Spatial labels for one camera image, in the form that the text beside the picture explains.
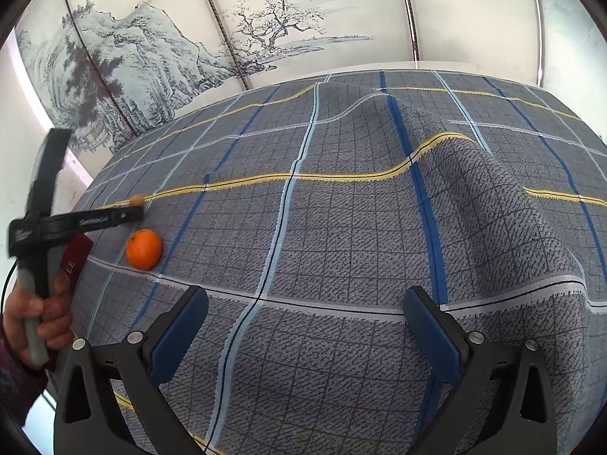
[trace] finger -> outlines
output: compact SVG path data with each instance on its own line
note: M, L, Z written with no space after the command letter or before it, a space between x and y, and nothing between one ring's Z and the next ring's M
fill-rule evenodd
M67 293L70 289L70 279L62 271L60 271L53 282L53 295L60 296Z
M73 341L74 334L72 334L71 330L68 330L60 336L55 337L54 339L47 340L46 345L49 347L49 349L59 351L60 349L69 346Z
M17 356L19 357L19 359L21 359L21 362L25 364L25 366L30 367L31 369L43 369L44 367L38 364L34 364L31 361L31 353L28 347L21 351Z
M42 322L38 325L38 335L47 342L53 340L55 337L61 336L66 331L71 332L70 326L72 324L72 319L72 312L68 311L59 318L49 322Z
M4 314L11 320L38 318L44 310L44 301L23 289L15 289L6 299Z
M70 307L71 296L61 294L59 296L51 296L44 300L44 310L42 311L41 319L43 322L54 320L64 315Z
M2 316L2 321L8 345L19 357L22 357L27 349L27 336L23 321L13 320L7 314Z

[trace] grip handle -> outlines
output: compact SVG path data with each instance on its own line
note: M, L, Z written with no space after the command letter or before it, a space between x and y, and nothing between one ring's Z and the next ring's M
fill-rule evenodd
M27 268L18 267L17 279L19 280L20 288L30 294L36 294L34 276ZM39 324L40 320L38 318L27 318L23 323L25 327L25 336L27 337L27 345L30 349L31 362L36 368L42 367L49 362L49 352L46 348L46 344L38 335Z

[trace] painted tree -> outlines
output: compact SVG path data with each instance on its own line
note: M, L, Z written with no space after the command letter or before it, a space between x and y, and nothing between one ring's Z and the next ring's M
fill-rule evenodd
M76 108L73 111L74 120L83 130L92 130L95 137L101 142L104 136L102 130L107 127L104 118L106 110L114 110L111 99L116 100L123 94L123 87L119 80L112 78L114 70L120 66L124 57L104 59L101 56L101 48L93 48L87 51L75 35L74 23L90 13L93 3L87 0L85 6L78 5L71 16L63 17L63 27L66 29L65 44L67 58L63 68L68 73L66 80L66 93L72 93L77 99ZM121 136L130 132L108 132L114 137L114 142L119 141ZM96 147L96 144L84 142L84 148Z
M280 54L277 41L294 31L322 35L323 14L303 3L304 0L266 0L262 10L251 11L246 1L238 2L229 15L236 21L234 49L245 65L247 60L257 62Z

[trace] orange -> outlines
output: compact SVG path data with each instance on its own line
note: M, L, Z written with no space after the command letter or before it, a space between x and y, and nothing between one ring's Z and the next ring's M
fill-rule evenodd
M138 270L150 270L162 255L162 240L151 229L135 231L126 243L126 259Z

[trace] white stripe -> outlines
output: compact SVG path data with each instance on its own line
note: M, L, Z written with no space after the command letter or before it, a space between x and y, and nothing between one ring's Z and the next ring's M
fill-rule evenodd
M183 154L183 156L181 156L181 159L179 159L179 161L177 162L177 164L174 165L173 169L171 169L171 171L169 171L169 174L166 175L165 179L163 180L163 182L161 183L161 185L156 189L156 191L154 191L154 193L152 194L152 197L150 199L150 203L152 203L152 200L154 199L154 196L160 191L162 190L162 188L165 187L165 185L167 184L168 180L171 179L171 176L175 173L175 170L177 170L177 168L181 165L181 163L185 160L185 158L187 157L187 155L192 152L192 150L194 149L194 147L196 146L196 144L200 141L200 139L206 135L206 132L208 132L213 126L215 126L215 123L217 122L217 120L228 110L230 109L239 99L241 98L241 96L236 97L230 104L227 105L227 107L219 114L215 117L215 119L212 121L212 123L204 130L204 132L202 132L200 135L198 135L198 138L196 138L196 141L191 145L191 147L189 149L187 149L187 152Z
M255 299L255 295L251 292L244 292L237 289L228 289L226 287L202 284L201 282L188 281L174 276L167 276L154 271L137 271L132 268L122 265L112 265L109 262L103 261L95 256L89 256L89 261L98 267L106 270L117 271L123 275L134 277L143 277L151 282L161 284L174 289L187 290L190 286L202 287L207 291L209 296L219 299L229 299L240 301L242 303L250 303ZM302 312L310 315L344 317L350 319L382 321L382 322L400 322L403 319L403 310L399 307L379 307L379 306L358 306L355 304L336 304L324 303L322 301L299 300L292 298L283 298L280 296L274 297L272 300L264 300L263 305L269 308L286 309L290 311Z
M258 88L258 89L251 89L251 90L248 90L248 91L242 92L242 93L239 95L239 97L246 96L246 95L250 94L251 92L257 92L257 91L260 91L260 90L267 89L268 87L271 87L272 85L273 85L273 84L271 84L271 85L266 85L266 86L261 87L261 88ZM167 124L160 125L159 127L154 128L153 130L150 130L149 132L145 132L144 134L140 135L140 136L138 137L138 139L148 137L148 136L150 136L152 133L156 132L156 131L157 131L158 129L160 129L160 128L165 128L165 127L167 127L167 126L168 126L169 128L170 128L170 127L173 127L173 126L177 125L177 124L178 124L180 121L182 121L182 120L186 119L188 116L198 116L198 115L200 115L201 113L204 113L204 112L205 112L207 109L209 109L209 108L211 108L211 107L220 106L221 104L223 104L223 103L225 103L225 102L227 102L227 101L229 101L229 100L233 100L233 98L234 98L234 97L236 97L236 96L226 97L225 99L222 99L222 100L220 100L220 101L218 101L218 102L214 102L214 103L209 104L209 105L207 105L207 106L203 106L203 107L201 107L201 108L199 108L199 109L197 109L197 110L190 111L189 113L186 113L186 114L185 114L185 115L183 115L183 116L179 116L178 118L172 119L171 121L169 121L169 122L168 122L168 125L167 125ZM119 149L118 149L116 152L120 152L120 150L122 150L124 147L119 148Z
M498 78L498 77L492 77L490 75L481 75L478 73L471 73L471 72L463 72L463 71L448 71L448 70L439 70L442 74L446 74L446 75L469 75L471 77L479 77L479 78L483 78L483 77L487 77L487 78L492 78L493 80L499 80L500 82L506 82L506 83L511 83L512 85L520 85L520 82L514 82L513 80L508 80L507 78ZM536 90L543 90L541 87L535 86L535 85L529 85L530 87L533 87Z
M168 127L165 129L165 131L164 131L163 133L161 133L161 134L159 135L159 138L161 138L161 137L164 135L164 133L166 133L166 132L167 132L167 129L168 129ZM140 157L139 157L139 158L138 158L138 159L135 161L135 164L133 164L133 168L136 168L136 167L139 165L139 161L141 161L141 160L142 160L142 159L145 157L145 155L146 155L148 152L150 152L150 149L151 149L151 148L152 148L154 145L156 145L157 143L158 143L158 139L157 139L155 142L153 142L153 143L149 144L149 145L148 145L148 148L145 148L145 149L143 150L143 154L142 154L142 155L141 155L141 156L140 156ZM114 193L116 193L116 190L117 190L118 188L120 188L120 186L122 185L122 183L124 182L124 180L125 180L126 178L127 178L127 174L125 174L125 175L122 177L122 179L120 180L120 182L119 182L119 183L116 185L116 188L114 188L114 189L113 189L113 190L112 190L110 193L108 193L107 197L105 198L105 200L104 200L104 201L103 201L103 203L101 204L102 206L107 205L107 201L110 199L110 197L111 197L111 196L112 196Z
M135 146L136 146L136 145L137 145L137 143L139 142L140 138L141 138L141 137L136 138L136 139L135 139L133 142L131 142L131 143L128 145L128 147L129 147L128 152L131 152L131 151L132 151L132 150L135 148ZM102 186L102 185L104 185L104 184L107 184L109 181L111 181L112 179L115 179L116 177L120 177L120 176L118 175L118 176L114 176L114 177L112 177L111 179L105 180L105 179L107 178L107 175L108 175L110 172L112 172L111 168L110 168L110 169L107 169L107 170L105 171L105 174L103 175L103 177L101 178L101 181L100 181L99 183L95 184L94 186L93 186L93 185L91 185L91 186L90 186L90 187L89 187L87 190L85 190L85 191L84 191L83 195L85 195L86 193L89 193L89 192L90 192L90 195L89 195L89 197L86 199L86 202L85 202L85 203L82 205L82 208L86 207L86 206L89 204L89 201L90 201L91 197L93 196L93 194L95 193L95 190L96 190L97 188L101 187L101 186Z
M453 124L457 124L457 125L469 125L468 121L459 121L456 119L450 119L447 121L449 123L453 123ZM566 144L569 144L569 145L575 145L576 147L583 148L584 150L587 150L588 152L592 152L593 154L607 158L607 154L605 154L603 152L599 152L598 150L594 150L594 148L586 147L586 145L584 145L584 144L579 144L578 142L574 142L573 140L568 140L566 138L557 137L555 135L549 135L547 133L536 132L535 130L526 130L526 129L516 128L516 127L511 127L508 125L500 125L499 123L475 122L474 124L478 127L502 128L502 129L506 129L506 130L512 130L513 132L526 133L527 135L533 135L536 137L544 137L544 138L549 138L551 140L558 140L559 142L565 142Z
M500 292L489 298L461 301L459 303L442 304L441 310L447 311L454 317L486 314L503 311L505 309L524 304L544 301L556 295L579 295L584 299L586 309L593 315L607 314L607 301L594 300L588 297L586 282L577 275L555 275L536 279L522 287L510 291Z

